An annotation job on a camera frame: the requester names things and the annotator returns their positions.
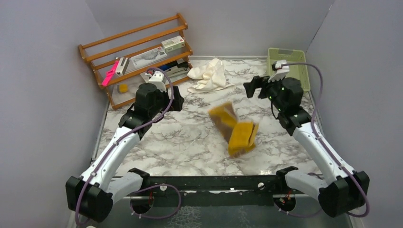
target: green basket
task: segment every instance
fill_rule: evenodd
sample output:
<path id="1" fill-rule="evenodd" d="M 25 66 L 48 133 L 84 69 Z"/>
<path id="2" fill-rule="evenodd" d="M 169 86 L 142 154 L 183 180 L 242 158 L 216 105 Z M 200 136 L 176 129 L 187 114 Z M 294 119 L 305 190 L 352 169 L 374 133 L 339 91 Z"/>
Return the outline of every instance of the green basket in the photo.
<path id="1" fill-rule="evenodd" d="M 269 48 L 269 54 L 267 57 L 267 71 L 266 74 L 271 76 L 273 70 L 271 65 L 278 60 L 286 60 L 289 63 L 293 62 L 306 62 L 305 53 L 300 50 L 288 50 L 280 48 Z M 308 69 L 305 65 L 294 65 L 289 66 L 290 72 L 287 77 L 293 77 L 301 81 L 301 86 L 304 92 L 309 92 L 311 90 L 311 85 L 309 84 Z"/>

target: marble surface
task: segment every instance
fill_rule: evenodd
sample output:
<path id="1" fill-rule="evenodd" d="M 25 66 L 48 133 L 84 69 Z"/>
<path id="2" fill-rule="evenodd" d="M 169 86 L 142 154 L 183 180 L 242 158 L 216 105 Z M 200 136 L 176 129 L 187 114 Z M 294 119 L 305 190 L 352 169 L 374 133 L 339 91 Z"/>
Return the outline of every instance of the marble surface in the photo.
<path id="1" fill-rule="evenodd" d="M 192 64 L 200 66 L 206 62 L 197 60 L 192 61 Z M 253 59 L 223 62 L 227 80 L 236 87 L 195 95 L 187 91 L 195 81 L 180 84 L 179 89 L 185 99 L 183 110 L 169 112 L 162 121 L 153 124 L 141 143 L 125 157 L 116 176 L 124 175 L 133 167 L 151 175 L 166 176 L 275 174 L 276 170 L 291 165 L 306 172 L 319 171 L 305 149 L 274 119 L 269 100 L 260 100 L 257 95 L 248 99 L 245 95 L 242 84 L 250 81 L 253 76 L 264 75 L 266 61 Z M 241 120 L 259 123 L 256 148 L 236 159 L 228 156 L 228 145 L 207 113 L 209 109 L 227 101 L 233 103 Z M 302 105 L 312 114 L 309 96 L 304 96 Z M 109 108 L 97 155 L 110 142 L 126 109 L 114 111 Z"/>

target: screw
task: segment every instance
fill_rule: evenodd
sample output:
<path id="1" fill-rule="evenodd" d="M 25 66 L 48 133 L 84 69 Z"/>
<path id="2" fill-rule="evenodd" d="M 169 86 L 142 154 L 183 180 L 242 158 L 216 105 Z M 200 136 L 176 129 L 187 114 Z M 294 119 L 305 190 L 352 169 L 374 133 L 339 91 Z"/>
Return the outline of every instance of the screw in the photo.
<path id="1" fill-rule="evenodd" d="M 258 188 L 259 188 L 260 190 L 263 190 L 263 189 L 264 189 L 264 183 L 260 182 L 260 183 L 258 184 Z"/>

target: white towel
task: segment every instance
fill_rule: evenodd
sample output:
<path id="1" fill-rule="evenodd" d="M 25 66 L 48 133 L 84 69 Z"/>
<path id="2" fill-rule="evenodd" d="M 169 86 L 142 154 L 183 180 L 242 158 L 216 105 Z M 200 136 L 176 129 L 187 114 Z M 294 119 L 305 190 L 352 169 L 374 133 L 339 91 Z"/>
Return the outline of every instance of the white towel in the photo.
<path id="1" fill-rule="evenodd" d="M 196 85 L 188 89 L 193 94 L 235 87 L 234 84 L 227 84 L 227 79 L 224 75 L 224 64 L 217 58 L 208 62 L 205 66 L 193 67 L 188 72 L 188 77 L 199 80 Z"/>

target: wooden shelf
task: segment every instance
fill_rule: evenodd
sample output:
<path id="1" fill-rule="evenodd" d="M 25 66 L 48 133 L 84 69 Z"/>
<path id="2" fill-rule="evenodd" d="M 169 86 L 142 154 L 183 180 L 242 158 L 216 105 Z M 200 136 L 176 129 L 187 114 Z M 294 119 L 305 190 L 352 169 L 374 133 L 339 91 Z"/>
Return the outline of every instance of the wooden shelf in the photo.
<path id="1" fill-rule="evenodd" d="M 122 44 L 122 45 L 120 45 L 118 47 L 114 47 L 112 49 L 105 50 L 105 51 L 99 52 L 99 53 L 91 55 L 91 56 L 89 56 L 87 54 L 87 52 L 86 52 L 86 48 L 91 48 L 93 46 L 100 45 L 100 44 L 109 42 L 111 40 L 121 38 L 121 37 L 130 35 L 130 34 L 136 33 L 138 31 L 149 29 L 151 27 L 161 25 L 161 24 L 164 24 L 166 22 L 173 21 L 173 20 L 178 21 L 178 26 L 176 26 L 174 28 L 171 28 L 171 29 L 168 29 L 168 30 L 165 30 L 165 31 L 161 31 L 159 33 L 153 34 L 151 36 L 148 36 L 148 37 L 145 37 L 145 38 L 142 38 L 142 39 L 139 39 L 139 40 L 135 40 L 135 41 L 132 41 L 132 42 L 129 42 L 129 43 L 126 43 L 126 44 Z M 128 80 L 130 78 L 133 78 L 135 76 L 138 76 L 140 73 L 145 72 L 150 67 L 159 67 L 159 66 L 168 64 L 170 62 L 173 62 L 175 60 L 178 60 L 178 59 L 183 59 L 183 60 L 187 61 L 189 63 L 189 67 L 190 68 L 192 67 L 190 62 L 189 62 L 189 56 L 193 54 L 193 51 L 192 51 L 192 48 L 190 47 L 189 43 L 186 41 L 186 38 L 185 38 L 184 33 L 183 33 L 183 30 L 186 30 L 187 28 L 188 28 L 188 24 L 187 24 L 186 20 L 183 18 L 183 16 L 180 13 L 178 13 L 173 17 L 169 17 L 169 18 L 166 18 L 166 19 L 163 19 L 163 20 L 160 20 L 160 21 L 156 21 L 154 23 L 144 25 L 144 26 L 141 26 L 141 27 L 138 27 L 138 28 L 126 31 L 126 32 L 122 32 L 122 33 L 119 33 L 119 34 L 116 34 L 116 35 L 113 35 L 113 36 L 110 36 L 110 37 L 107 37 L 107 38 L 104 38 L 104 39 L 100 39 L 100 40 L 94 41 L 94 42 L 89 43 L 89 44 L 78 45 L 78 50 L 80 52 L 80 55 L 81 55 L 83 61 L 85 63 L 87 63 L 91 67 L 91 69 L 93 70 L 95 80 L 98 83 L 99 87 L 105 91 L 106 95 L 109 98 L 109 101 L 111 103 L 112 108 L 113 109 L 118 109 L 120 107 L 123 107 L 125 105 L 128 105 L 128 104 L 134 102 L 135 98 L 128 99 L 128 100 L 126 100 L 124 102 L 116 103 L 113 100 L 113 96 L 112 96 L 113 85 L 116 85 L 118 83 L 124 83 L 126 80 Z M 99 65 L 95 65 L 94 60 L 98 60 L 100 58 L 113 55 L 113 54 L 115 54 L 115 53 L 117 53 L 119 51 L 123 51 L 123 50 L 126 50 L 128 48 L 132 48 L 134 46 L 144 44 L 144 43 L 147 43 L 149 41 L 152 41 L 152 40 L 155 40 L 155 39 L 158 39 L 158 38 L 162 38 L 164 36 L 174 34 L 174 33 L 177 33 L 178 35 L 181 35 L 182 38 L 185 40 L 185 47 L 182 48 L 183 49 L 182 53 L 177 54 L 175 56 L 168 56 L 168 58 L 165 58 L 165 59 L 163 59 L 163 60 L 161 60 L 161 61 L 159 61 L 157 63 L 154 63 L 152 65 L 149 65 L 149 66 L 143 67 L 141 69 L 138 69 L 138 70 L 136 70 L 136 71 L 134 71 L 132 73 L 129 73 L 127 75 L 123 75 L 123 76 L 120 76 L 120 77 L 117 77 L 117 78 L 113 78 L 110 81 L 110 83 L 108 84 L 107 87 L 104 87 L 104 86 L 101 85 L 103 77 L 100 75 L 99 70 L 104 69 L 106 67 L 112 66 L 115 63 L 115 60 L 112 59 L 110 61 L 107 61 L 107 62 L 99 64 Z M 157 47 L 160 47 L 160 46 L 161 46 L 161 44 L 153 45 L 153 46 L 150 46 L 150 47 L 145 48 L 143 50 L 136 51 L 134 53 L 131 53 L 131 54 L 128 54 L 128 55 L 125 55 L 125 56 L 121 56 L 121 57 L 133 57 L 133 56 L 139 55 L 141 53 L 144 53 L 146 51 L 149 51 L 151 49 L 154 49 L 154 48 L 157 48 Z M 185 77 L 185 78 L 182 78 L 182 79 L 180 79 L 178 81 L 175 81 L 173 83 L 175 85 L 177 85 L 178 83 L 183 82 L 183 81 L 188 80 L 188 79 L 189 79 L 188 77 Z"/>

